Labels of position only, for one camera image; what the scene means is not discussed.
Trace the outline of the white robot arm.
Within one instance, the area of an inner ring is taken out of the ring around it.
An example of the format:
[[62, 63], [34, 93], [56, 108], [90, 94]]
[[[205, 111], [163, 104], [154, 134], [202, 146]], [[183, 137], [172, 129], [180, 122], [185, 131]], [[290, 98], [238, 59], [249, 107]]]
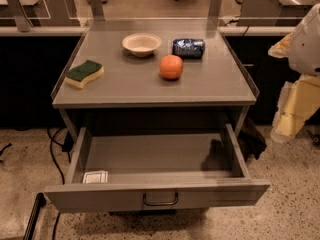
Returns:
[[272, 123], [271, 138], [285, 143], [294, 139], [320, 108], [320, 4], [268, 54], [287, 58], [290, 69], [300, 74], [294, 83], [286, 81], [282, 87]]

